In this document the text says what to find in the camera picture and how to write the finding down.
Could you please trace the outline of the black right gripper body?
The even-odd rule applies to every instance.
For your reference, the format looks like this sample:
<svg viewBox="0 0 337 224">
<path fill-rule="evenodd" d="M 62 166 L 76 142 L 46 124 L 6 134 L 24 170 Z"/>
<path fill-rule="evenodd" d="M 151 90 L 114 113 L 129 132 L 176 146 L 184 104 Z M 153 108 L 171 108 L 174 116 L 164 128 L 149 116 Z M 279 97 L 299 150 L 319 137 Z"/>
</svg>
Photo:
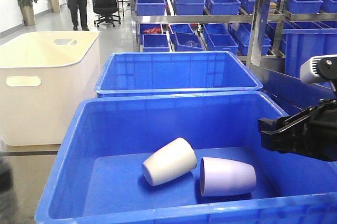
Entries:
<svg viewBox="0 0 337 224">
<path fill-rule="evenodd" d="M 257 121 L 263 148 L 336 161 L 336 99 L 322 99 L 292 116 Z"/>
</svg>

